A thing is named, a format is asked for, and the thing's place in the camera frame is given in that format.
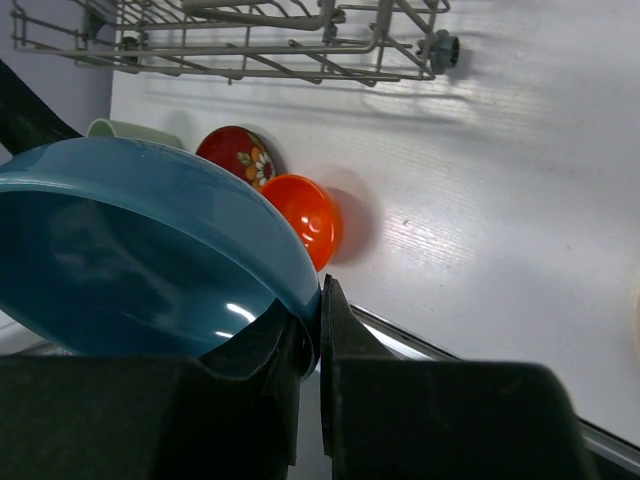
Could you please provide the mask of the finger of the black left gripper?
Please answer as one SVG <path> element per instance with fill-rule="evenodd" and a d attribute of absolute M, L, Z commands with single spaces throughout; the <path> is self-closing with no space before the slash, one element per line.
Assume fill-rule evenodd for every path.
<path fill-rule="evenodd" d="M 82 135 L 56 115 L 1 61 L 1 144 L 12 154 Z"/>

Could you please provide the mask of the light blue bowl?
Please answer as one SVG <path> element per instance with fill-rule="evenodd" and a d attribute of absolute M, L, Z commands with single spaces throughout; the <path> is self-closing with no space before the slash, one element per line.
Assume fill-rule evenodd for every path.
<path fill-rule="evenodd" d="M 73 353 L 198 357 L 280 302 L 310 373 L 320 297 L 287 220 L 196 155 L 83 137 L 1 168 L 1 309 Z"/>

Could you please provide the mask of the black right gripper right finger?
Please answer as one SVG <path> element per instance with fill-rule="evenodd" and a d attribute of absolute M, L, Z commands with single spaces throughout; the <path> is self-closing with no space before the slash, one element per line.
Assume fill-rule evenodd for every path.
<path fill-rule="evenodd" d="M 321 304 L 321 420 L 336 479 L 594 479 L 559 379 L 538 364 L 400 359 L 334 278 Z"/>

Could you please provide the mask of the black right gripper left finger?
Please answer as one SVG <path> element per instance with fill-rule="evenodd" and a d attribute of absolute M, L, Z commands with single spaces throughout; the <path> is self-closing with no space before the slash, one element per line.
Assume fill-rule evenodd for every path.
<path fill-rule="evenodd" d="M 284 479 L 320 322 L 274 302 L 199 357 L 1 360 L 5 479 Z"/>

